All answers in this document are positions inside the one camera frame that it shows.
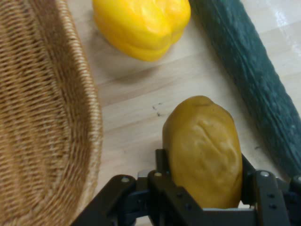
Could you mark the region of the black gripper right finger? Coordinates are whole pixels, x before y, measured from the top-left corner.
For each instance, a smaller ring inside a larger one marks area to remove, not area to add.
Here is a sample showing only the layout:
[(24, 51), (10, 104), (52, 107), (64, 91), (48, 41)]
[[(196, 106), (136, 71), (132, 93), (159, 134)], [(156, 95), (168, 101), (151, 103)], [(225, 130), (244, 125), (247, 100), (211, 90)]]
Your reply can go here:
[(241, 201), (254, 207), (258, 226), (299, 226), (301, 224), (301, 176), (285, 182), (273, 173), (255, 169), (242, 156)]

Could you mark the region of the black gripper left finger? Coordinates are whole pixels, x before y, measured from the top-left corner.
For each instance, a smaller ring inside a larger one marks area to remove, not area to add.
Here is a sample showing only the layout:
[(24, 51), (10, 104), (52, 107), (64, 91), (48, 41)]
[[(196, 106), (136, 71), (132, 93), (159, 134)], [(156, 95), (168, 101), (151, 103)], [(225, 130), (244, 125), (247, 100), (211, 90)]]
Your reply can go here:
[(197, 207), (189, 194), (171, 180), (167, 153), (155, 151), (156, 169), (138, 179), (112, 177), (72, 222), (73, 226), (133, 226), (148, 216), (155, 226), (184, 226), (192, 218), (184, 213)]

